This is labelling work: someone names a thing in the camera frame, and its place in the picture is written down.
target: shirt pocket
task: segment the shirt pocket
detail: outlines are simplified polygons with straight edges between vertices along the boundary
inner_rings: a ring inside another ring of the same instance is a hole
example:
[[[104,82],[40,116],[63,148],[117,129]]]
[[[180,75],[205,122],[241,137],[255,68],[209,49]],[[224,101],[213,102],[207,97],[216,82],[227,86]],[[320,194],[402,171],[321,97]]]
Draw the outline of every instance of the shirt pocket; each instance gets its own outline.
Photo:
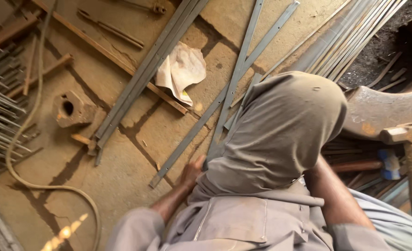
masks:
[[[266,242],[267,202],[256,197],[214,197],[194,241],[233,239]]]

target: metal block with hole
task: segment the metal block with hole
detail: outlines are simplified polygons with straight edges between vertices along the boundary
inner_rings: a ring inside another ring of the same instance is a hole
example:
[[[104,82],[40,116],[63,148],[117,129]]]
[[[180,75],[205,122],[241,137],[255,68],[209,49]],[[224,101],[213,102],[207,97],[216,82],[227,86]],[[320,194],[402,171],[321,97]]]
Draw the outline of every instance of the metal block with hole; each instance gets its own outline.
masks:
[[[54,98],[53,116],[62,128],[91,124],[96,110],[97,106],[84,93],[68,91]]]

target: hammer head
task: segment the hammer head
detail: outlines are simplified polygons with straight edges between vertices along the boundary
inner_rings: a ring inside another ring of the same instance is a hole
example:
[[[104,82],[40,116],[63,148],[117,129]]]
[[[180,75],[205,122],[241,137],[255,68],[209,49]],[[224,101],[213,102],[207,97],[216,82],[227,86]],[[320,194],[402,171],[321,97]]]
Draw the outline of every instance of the hammer head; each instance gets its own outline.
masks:
[[[388,145],[412,143],[412,123],[383,129],[380,139]]]

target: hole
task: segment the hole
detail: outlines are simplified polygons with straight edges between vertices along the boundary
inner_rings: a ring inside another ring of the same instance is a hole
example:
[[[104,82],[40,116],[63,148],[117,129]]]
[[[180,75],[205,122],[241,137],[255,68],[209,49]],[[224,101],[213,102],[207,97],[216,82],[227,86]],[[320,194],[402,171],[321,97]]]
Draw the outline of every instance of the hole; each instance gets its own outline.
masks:
[[[69,101],[65,101],[63,103],[63,107],[64,107],[64,111],[65,111],[66,115],[71,116],[71,114],[74,111],[74,106],[72,105],[72,103],[69,102]]]

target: rust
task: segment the rust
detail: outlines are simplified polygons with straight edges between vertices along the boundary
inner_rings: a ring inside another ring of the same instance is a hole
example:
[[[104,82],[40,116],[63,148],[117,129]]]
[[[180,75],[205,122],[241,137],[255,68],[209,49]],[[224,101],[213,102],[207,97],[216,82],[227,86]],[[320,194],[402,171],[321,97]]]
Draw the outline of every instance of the rust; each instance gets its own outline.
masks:
[[[408,23],[412,32],[412,20]],[[348,112],[344,132],[369,140],[380,140],[384,128],[412,122],[412,83],[401,93],[385,93],[359,86],[345,92]]]

